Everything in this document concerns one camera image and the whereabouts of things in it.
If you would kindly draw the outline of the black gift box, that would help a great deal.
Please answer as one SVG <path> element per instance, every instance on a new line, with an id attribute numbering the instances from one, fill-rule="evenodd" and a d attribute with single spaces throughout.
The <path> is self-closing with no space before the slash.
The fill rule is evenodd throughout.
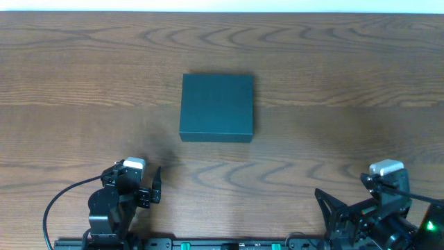
<path id="1" fill-rule="evenodd" d="M 179 135 L 183 142 L 253 139 L 254 76 L 184 74 Z"/>

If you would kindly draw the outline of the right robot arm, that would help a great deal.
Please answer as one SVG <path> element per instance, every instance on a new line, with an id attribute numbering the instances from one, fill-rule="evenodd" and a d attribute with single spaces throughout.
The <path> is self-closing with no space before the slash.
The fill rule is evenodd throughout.
<path id="1" fill-rule="evenodd" d="M 315 190 L 330 249 L 443 248 L 443 200 L 411 193 L 406 169 L 360 179 L 372 197 L 354 205 Z M 429 204 L 420 226 L 407 220 L 414 199 Z"/>

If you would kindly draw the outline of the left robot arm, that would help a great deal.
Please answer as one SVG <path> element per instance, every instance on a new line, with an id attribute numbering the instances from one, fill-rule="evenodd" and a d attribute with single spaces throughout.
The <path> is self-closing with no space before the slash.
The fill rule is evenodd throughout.
<path id="1" fill-rule="evenodd" d="M 88 200 L 89 236 L 83 249 L 143 249 L 144 241 L 130 232 L 138 208 L 150 208 L 161 201 L 161 169 L 157 168 L 150 187 L 142 185 L 145 160 L 127 158 L 102 172 L 102 188 Z"/>

